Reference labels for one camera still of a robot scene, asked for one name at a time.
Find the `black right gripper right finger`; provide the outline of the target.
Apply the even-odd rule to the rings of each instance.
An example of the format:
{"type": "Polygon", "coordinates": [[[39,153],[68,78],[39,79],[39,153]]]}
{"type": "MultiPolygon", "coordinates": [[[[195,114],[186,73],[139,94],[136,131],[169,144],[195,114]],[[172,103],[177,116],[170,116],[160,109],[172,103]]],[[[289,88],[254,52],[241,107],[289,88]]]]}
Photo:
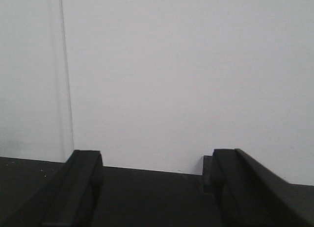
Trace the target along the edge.
{"type": "Polygon", "coordinates": [[[241,149],[216,149],[212,188],[231,227],[312,227],[314,188],[292,184],[241,149]]]}

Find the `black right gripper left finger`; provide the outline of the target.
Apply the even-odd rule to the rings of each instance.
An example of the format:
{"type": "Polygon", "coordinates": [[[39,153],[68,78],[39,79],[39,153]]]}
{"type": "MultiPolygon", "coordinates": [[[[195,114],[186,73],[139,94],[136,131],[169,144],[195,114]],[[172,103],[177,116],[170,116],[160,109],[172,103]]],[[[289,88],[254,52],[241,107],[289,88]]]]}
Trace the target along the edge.
{"type": "Polygon", "coordinates": [[[75,150],[61,169],[2,227],[88,227],[103,185],[99,151],[75,150]]]}

